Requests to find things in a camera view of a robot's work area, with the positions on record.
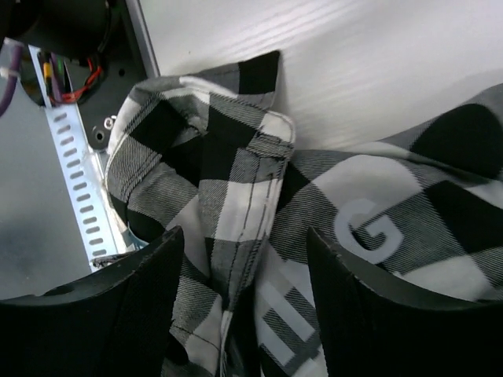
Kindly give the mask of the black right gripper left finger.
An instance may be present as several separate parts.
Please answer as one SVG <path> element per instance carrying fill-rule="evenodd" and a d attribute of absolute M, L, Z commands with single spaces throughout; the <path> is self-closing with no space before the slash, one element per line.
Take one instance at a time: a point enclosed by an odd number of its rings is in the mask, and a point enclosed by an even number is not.
<path fill-rule="evenodd" d="M 159 376 L 184 364 L 170 333 L 184 255 L 176 226 L 147 247 L 44 295 L 1 302 L 3 376 Z"/>

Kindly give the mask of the black white checkered shirt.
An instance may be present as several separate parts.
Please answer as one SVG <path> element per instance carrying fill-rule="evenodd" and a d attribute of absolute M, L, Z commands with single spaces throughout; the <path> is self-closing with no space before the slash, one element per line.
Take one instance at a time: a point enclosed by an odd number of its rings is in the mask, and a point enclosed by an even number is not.
<path fill-rule="evenodd" d="M 404 281 L 502 304 L 502 87 L 381 140 L 296 149 L 272 109 L 280 54 L 136 83 L 108 146 L 120 221 L 181 227 L 165 376 L 331 376 L 309 229 Z"/>

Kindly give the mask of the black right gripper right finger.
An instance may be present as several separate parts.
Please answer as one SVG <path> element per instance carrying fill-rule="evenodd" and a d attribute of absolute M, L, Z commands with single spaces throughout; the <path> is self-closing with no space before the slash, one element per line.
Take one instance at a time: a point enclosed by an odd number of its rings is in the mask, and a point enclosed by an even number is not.
<path fill-rule="evenodd" d="M 307 257 L 331 376 L 500 376 L 502 304 L 408 283 L 316 229 Z"/>

